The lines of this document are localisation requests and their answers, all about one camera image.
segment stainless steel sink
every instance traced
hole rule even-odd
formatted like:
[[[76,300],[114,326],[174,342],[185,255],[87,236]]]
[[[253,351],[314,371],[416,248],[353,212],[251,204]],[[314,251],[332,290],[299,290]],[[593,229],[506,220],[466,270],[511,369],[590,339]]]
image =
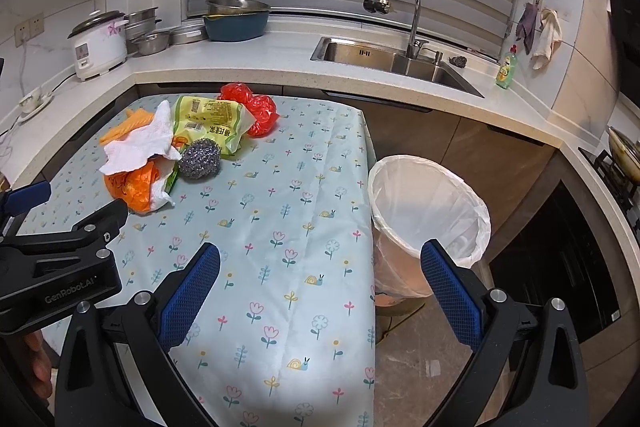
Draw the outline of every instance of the stainless steel sink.
[[[325,37],[318,42],[311,60],[338,62],[339,64],[402,74],[484,98],[478,90],[444,62],[434,64],[427,58],[406,58],[404,51],[370,42]]]

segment green dish soap bottle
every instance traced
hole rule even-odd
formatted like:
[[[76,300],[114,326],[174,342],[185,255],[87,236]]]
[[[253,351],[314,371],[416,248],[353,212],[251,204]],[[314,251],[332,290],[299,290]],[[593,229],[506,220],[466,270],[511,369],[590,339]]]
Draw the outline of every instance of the green dish soap bottle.
[[[516,66],[518,65],[518,57],[516,55],[517,51],[518,49],[514,44],[502,58],[500,70],[498,70],[498,74],[495,77],[495,83],[502,89],[507,89],[513,80],[513,75],[515,74]]]

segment cabinet door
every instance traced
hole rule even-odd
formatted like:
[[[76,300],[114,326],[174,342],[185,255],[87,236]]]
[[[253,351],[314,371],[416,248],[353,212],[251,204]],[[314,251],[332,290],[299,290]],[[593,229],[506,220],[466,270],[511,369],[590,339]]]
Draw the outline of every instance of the cabinet door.
[[[459,116],[446,112],[319,89],[285,87],[284,95],[323,98],[360,109],[378,160],[408,154],[440,163],[460,122]]]
[[[516,209],[551,158],[554,148],[462,118],[442,165],[476,192],[495,233]]]

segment gas stove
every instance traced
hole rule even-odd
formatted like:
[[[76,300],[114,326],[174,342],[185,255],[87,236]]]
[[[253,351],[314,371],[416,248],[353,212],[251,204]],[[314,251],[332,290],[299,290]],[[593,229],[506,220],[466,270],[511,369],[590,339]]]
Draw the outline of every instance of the gas stove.
[[[631,181],[616,165],[607,150],[603,150],[597,156],[579,147],[578,150],[587,158],[587,161],[611,192],[620,210],[625,214],[626,220],[636,236],[636,241],[640,245],[640,208],[634,202],[638,184]]]

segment kitchen counter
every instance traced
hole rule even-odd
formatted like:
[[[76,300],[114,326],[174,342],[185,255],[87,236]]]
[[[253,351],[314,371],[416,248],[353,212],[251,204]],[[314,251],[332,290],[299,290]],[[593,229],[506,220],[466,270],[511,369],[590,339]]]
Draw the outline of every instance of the kitchen counter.
[[[53,155],[101,109],[136,84],[166,82],[246,82],[310,87],[429,107],[481,121],[559,149],[587,185],[620,242],[640,300],[640,248],[605,185],[578,151],[596,147],[548,123],[512,89],[495,85],[497,65],[432,42],[445,57],[466,55],[456,69],[484,98],[383,71],[310,60],[322,37],[352,38],[404,49],[406,36],[361,23],[313,18],[272,17],[268,32],[247,42],[209,42],[172,46],[148,57],[130,58],[120,67],[87,82],[70,78],[49,106],[16,125],[0,146],[0,171],[12,187],[30,183]],[[7,117],[11,122],[17,115]]]

